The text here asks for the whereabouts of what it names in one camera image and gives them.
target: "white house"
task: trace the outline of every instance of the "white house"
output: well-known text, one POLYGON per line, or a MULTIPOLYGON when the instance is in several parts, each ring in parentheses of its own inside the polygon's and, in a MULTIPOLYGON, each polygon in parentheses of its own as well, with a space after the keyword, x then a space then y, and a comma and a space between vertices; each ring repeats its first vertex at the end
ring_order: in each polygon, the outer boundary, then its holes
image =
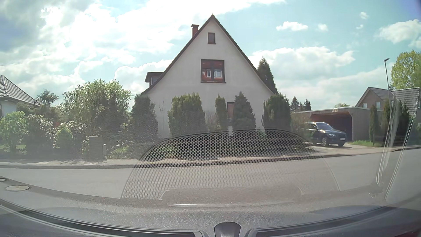
POLYGON ((227 102, 229 116, 235 96, 243 92, 253 108, 257 128, 262 128, 263 102, 274 94, 256 68, 214 15, 199 28, 164 72, 149 72, 142 94, 155 103, 160 137, 169 137, 168 110, 175 96, 198 93, 205 113, 215 113, 218 94, 227 102))
POLYGON ((0 75, 0 115, 6 116, 8 113, 16 111, 18 102, 35 104, 35 100, 17 85, 0 75))

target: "dark blue suv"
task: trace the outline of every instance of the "dark blue suv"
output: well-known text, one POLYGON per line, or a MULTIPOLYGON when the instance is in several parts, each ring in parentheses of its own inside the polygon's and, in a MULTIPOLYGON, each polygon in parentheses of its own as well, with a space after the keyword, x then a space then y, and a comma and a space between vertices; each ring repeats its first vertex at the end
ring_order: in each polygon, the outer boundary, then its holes
POLYGON ((322 146, 337 144, 343 146, 346 142, 346 133, 332 128, 325 122, 307 122, 305 130, 310 142, 320 143, 322 146))

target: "sky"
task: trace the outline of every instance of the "sky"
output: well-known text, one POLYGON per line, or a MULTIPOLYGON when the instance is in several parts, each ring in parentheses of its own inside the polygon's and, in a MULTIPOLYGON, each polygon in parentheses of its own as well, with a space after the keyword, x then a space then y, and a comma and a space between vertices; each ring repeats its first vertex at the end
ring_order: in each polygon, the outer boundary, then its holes
POLYGON ((32 97, 97 78, 135 95, 211 14, 256 67, 267 59, 280 93, 313 109, 387 88, 383 60, 390 73, 421 50, 418 0, 0 0, 0 75, 32 97))

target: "asphalt road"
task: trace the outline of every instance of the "asphalt road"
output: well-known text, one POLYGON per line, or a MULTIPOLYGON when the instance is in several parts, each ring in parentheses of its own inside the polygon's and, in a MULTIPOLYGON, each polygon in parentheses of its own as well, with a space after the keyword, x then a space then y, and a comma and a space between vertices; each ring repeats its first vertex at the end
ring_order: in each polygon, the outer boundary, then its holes
POLYGON ((302 194, 369 185, 381 154, 324 159, 142 169, 0 169, 31 185, 100 197, 159 199, 166 190, 295 185, 302 194))

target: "carport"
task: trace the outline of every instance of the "carport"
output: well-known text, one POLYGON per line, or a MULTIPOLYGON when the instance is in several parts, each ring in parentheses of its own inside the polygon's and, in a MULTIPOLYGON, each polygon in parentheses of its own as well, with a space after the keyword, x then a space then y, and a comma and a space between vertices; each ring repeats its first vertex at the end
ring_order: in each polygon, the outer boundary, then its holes
POLYGON ((325 110, 297 112, 305 114, 309 121, 326 122, 337 130, 344 131, 348 140, 368 140, 370 109, 362 107, 342 107, 325 110))

